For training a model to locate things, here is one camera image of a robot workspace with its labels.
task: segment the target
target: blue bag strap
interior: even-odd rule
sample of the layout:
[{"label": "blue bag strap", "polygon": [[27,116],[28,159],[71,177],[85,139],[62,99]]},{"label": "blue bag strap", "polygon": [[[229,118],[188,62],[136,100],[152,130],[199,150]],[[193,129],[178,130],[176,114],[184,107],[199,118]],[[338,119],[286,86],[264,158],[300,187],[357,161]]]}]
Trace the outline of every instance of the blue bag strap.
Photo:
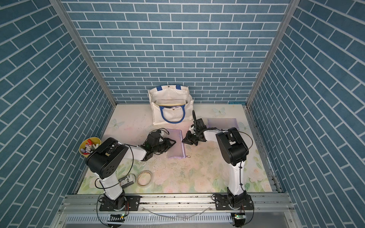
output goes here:
[{"label": "blue bag strap", "polygon": [[182,105],[181,106],[181,108],[182,108],[182,113],[183,113],[183,115],[182,115],[182,118],[181,118],[181,120],[179,120],[179,121],[177,121],[177,122],[171,122],[171,121],[168,121],[165,117],[164,117],[164,112],[162,111],[163,109],[164,109],[164,107],[163,106],[160,106],[160,111],[161,111],[161,116],[162,116],[162,118],[164,119],[164,121],[166,121],[166,122],[168,122],[168,123],[170,123],[170,124],[178,124],[178,123],[180,123],[184,118],[185,118],[185,105]]},{"label": "blue bag strap", "polygon": [[[162,90],[162,86],[158,86],[156,87],[157,91],[161,91]],[[181,85],[176,85],[176,89],[180,89],[181,90]]]}]

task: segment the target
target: white tote bag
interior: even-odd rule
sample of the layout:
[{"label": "white tote bag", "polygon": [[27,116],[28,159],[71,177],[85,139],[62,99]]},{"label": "white tote bag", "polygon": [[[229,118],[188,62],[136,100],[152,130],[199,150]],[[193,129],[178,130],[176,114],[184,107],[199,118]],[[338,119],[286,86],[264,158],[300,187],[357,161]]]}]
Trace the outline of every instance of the white tote bag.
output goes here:
[{"label": "white tote bag", "polygon": [[153,125],[177,124],[193,120],[194,100],[189,88],[180,85],[163,85],[148,91],[152,108]]}]

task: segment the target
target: floral tabletop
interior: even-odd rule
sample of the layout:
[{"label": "floral tabletop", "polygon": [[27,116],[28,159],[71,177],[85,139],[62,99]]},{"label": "floral tabletop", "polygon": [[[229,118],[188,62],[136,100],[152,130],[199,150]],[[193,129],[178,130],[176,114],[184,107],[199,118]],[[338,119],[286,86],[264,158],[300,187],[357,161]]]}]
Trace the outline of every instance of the floral tabletop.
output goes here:
[{"label": "floral tabletop", "polygon": [[[236,118],[239,130],[248,133],[250,127],[241,105],[196,104],[194,110],[198,118]],[[182,130],[185,137],[192,121],[179,124],[164,124],[152,126],[151,107],[142,105],[117,105],[111,117],[102,141],[109,137],[121,143],[131,145],[142,144],[151,130],[161,127]],[[251,139],[241,133],[247,146]],[[143,171],[152,173],[152,183],[139,187],[136,183],[124,188],[126,193],[206,193],[227,192],[229,172],[219,146],[215,142],[199,142],[198,146],[184,144],[185,154],[189,158],[167,158],[167,153],[153,155],[146,162],[134,160],[131,173],[136,177]],[[123,159],[116,170],[118,178],[127,174],[132,165],[131,159]],[[249,150],[244,166],[243,184],[247,192],[271,192],[271,186],[266,176],[254,142]],[[94,186],[96,176],[88,169],[78,194],[102,194],[102,189]]]}]

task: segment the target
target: pen holder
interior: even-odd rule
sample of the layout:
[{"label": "pen holder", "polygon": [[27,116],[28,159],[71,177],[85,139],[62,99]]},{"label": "pen holder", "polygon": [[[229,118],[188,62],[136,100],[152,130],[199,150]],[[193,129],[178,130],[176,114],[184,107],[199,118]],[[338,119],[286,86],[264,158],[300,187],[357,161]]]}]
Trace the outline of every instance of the pen holder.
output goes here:
[{"label": "pen holder", "polygon": [[[98,138],[98,137],[91,137],[91,138],[88,138],[88,139],[90,139],[91,141],[92,141],[92,143],[94,143],[95,145],[96,144],[101,144],[101,140]],[[78,152],[82,155],[82,156],[84,156],[84,157],[88,157],[89,155],[88,154],[83,154],[82,152],[81,152],[81,148],[82,149],[84,149],[85,148],[85,145],[88,143],[88,139],[86,139],[85,141],[83,141],[82,142],[82,144],[80,145],[80,147],[78,148]]]}]

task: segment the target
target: blue brick wallpaper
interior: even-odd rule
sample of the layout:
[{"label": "blue brick wallpaper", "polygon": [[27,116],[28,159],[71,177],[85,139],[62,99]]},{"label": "blue brick wallpaper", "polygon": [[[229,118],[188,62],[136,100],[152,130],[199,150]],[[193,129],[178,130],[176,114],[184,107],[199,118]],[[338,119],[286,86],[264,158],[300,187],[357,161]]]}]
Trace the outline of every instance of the blue brick wallpaper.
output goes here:
[{"label": "blue brick wallpaper", "polygon": [[0,227],[49,226],[112,107],[48,0],[0,1]]},{"label": "blue brick wallpaper", "polygon": [[301,0],[252,103],[303,227],[364,227],[365,2]]},{"label": "blue brick wallpaper", "polygon": [[166,84],[244,103],[289,0],[62,2],[118,103]]}]

